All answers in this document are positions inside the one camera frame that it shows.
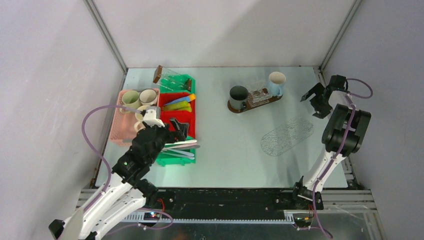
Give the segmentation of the light blue mug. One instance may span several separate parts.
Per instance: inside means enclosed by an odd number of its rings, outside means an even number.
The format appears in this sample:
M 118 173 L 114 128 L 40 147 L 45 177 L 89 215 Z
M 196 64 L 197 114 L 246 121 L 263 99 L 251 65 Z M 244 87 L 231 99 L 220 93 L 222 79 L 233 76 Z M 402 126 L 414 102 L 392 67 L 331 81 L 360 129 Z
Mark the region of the light blue mug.
M 274 71 L 270 73 L 267 80 L 268 92 L 274 97 L 282 97 L 286 81 L 287 77 L 282 72 Z

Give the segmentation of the clear acrylic holder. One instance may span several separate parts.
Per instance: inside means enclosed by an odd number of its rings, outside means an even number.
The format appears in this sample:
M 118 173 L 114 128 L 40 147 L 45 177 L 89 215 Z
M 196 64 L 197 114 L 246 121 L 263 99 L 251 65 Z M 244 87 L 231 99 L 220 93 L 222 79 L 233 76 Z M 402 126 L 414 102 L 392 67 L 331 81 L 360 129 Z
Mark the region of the clear acrylic holder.
M 248 98 L 251 103 L 269 99 L 272 95 L 269 93 L 268 86 L 264 83 L 252 83 L 247 87 Z

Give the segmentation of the black mug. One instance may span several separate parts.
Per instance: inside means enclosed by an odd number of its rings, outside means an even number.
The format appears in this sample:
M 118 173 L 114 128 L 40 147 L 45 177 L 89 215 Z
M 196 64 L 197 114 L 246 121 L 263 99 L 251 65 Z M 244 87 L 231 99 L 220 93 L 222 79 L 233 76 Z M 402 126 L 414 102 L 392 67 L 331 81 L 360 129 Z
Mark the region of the black mug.
M 249 92 L 241 85 L 233 86 L 229 91 L 229 104 L 236 111 L 244 111 L 247 108 Z

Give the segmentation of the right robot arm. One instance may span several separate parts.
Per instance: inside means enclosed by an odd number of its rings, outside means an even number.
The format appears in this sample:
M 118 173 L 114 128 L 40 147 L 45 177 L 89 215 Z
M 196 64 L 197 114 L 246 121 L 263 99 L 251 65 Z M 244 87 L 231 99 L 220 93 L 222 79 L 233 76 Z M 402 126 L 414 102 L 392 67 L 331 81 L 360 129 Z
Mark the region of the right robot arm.
M 372 115 L 357 109 L 353 96 L 349 91 L 349 78 L 332 75 L 327 86 L 317 83 L 301 98 L 301 101 L 310 101 L 315 117 L 330 118 L 321 137 L 324 147 L 320 157 L 293 186 L 290 201 L 297 210 L 316 207 L 325 182 L 336 166 L 362 146 Z

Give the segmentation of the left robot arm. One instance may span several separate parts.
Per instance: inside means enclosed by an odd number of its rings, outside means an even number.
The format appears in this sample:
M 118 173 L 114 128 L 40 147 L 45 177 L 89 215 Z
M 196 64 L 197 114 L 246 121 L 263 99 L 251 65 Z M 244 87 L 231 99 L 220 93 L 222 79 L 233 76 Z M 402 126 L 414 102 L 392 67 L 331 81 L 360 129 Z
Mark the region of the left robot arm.
M 143 125 L 112 167 L 110 181 L 72 216 L 50 223 L 48 229 L 55 240 L 100 240 L 132 212 L 156 206 L 158 189 L 144 176 L 165 145 L 181 143 L 187 135 L 170 130 L 161 120 L 144 121 Z

